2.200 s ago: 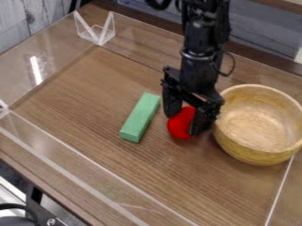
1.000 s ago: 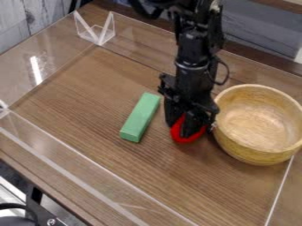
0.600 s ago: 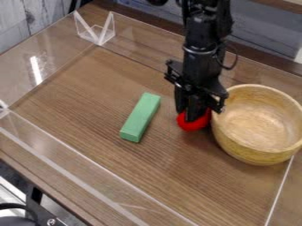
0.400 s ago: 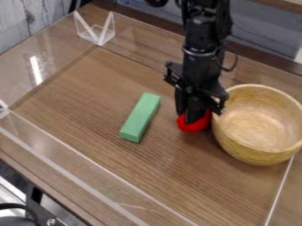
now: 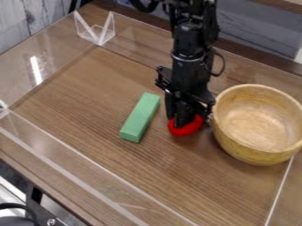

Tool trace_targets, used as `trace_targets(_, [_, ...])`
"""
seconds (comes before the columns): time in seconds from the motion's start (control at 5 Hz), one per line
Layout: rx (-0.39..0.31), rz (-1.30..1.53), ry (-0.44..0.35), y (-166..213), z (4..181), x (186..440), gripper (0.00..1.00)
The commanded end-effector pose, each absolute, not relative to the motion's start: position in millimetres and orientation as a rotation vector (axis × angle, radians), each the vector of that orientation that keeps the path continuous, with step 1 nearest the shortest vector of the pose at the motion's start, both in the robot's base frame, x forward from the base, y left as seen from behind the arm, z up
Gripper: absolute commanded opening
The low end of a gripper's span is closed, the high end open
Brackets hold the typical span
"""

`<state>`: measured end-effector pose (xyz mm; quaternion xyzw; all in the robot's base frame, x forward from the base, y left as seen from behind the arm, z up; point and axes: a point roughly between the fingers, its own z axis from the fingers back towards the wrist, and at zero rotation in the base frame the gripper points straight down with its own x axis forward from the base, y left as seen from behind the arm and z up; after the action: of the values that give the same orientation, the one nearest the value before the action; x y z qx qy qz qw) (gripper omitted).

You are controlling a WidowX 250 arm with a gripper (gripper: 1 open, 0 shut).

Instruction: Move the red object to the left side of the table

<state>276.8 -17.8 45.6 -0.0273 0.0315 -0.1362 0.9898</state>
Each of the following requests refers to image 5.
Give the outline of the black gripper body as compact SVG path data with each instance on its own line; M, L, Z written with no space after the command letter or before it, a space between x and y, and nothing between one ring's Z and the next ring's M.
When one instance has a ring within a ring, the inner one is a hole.
M207 84L212 76L213 53L201 53L196 56L177 55L170 53L172 67L156 67L156 85L178 101L199 102L211 109L216 101Z

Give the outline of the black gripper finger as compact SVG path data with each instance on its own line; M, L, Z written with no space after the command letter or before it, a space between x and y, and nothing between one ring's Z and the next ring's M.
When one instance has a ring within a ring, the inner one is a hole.
M207 117L207 109L199 102L176 103L174 128L181 128L195 120L195 116Z
M176 113L176 98L169 93L165 93L165 117L172 119Z

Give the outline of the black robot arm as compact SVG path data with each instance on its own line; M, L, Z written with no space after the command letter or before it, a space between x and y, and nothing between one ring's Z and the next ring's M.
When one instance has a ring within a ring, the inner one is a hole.
M176 129L191 124L196 117L207 118L216 100L207 84L221 71L213 70L219 53L216 0L129 0L142 13L161 7L169 18L173 39L172 66L156 68L156 85L165 92L165 116Z

